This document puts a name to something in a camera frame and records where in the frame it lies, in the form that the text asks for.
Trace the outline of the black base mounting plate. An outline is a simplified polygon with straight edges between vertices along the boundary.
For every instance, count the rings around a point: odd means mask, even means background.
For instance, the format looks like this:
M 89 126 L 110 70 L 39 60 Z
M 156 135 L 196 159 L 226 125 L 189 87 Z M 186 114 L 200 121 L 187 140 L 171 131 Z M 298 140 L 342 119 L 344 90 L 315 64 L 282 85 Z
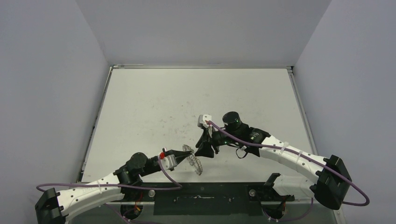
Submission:
M 280 211 L 294 196 L 280 195 L 264 182 L 183 183 L 180 190 L 129 189 L 124 204 L 153 205 L 154 215 L 262 215 L 262 208 Z

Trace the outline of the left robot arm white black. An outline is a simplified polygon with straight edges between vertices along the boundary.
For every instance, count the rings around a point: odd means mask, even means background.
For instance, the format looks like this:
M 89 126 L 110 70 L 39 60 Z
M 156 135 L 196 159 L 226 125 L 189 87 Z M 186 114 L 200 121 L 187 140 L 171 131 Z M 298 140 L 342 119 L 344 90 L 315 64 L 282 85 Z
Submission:
M 191 151 L 163 150 L 154 157 L 138 152 L 114 172 L 88 184 L 40 184 L 36 188 L 42 192 L 35 205 L 37 221 L 40 224 L 65 224 L 77 215 L 100 205 L 125 198 L 133 201 L 139 190 L 170 191 L 175 187 L 143 187 L 141 178 L 156 172 L 165 173 L 174 168 L 193 153 Z

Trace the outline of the metal disc with key rings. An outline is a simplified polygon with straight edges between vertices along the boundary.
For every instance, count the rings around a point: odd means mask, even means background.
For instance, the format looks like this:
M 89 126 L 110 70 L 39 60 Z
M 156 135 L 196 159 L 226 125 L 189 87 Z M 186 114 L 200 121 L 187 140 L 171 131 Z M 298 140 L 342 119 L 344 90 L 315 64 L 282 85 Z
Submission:
M 186 159 L 189 162 L 189 165 L 194 167 L 195 173 L 197 175 L 202 175 L 203 167 L 200 160 L 195 156 L 194 150 L 186 144 L 182 145 L 182 149 L 185 152 L 191 152 L 191 154 Z

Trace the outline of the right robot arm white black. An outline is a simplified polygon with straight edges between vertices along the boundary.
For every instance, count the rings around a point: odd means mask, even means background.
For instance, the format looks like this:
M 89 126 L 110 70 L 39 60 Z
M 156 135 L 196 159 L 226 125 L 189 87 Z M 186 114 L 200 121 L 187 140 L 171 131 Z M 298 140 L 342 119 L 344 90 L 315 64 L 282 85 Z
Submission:
M 265 185 L 264 194 L 269 200 L 280 196 L 300 195 L 315 198 L 321 205 L 339 210 L 352 181 L 342 159 L 307 153 L 281 141 L 259 128 L 243 123 L 237 112 L 223 116 L 223 128 L 216 128 L 212 117 L 198 117 L 198 127 L 203 133 L 196 144 L 195 156 L 214 158 L 221 146 L 234 145 L 245 154 L 276 161 L 302 175 L 286 177 L 278 175 Z

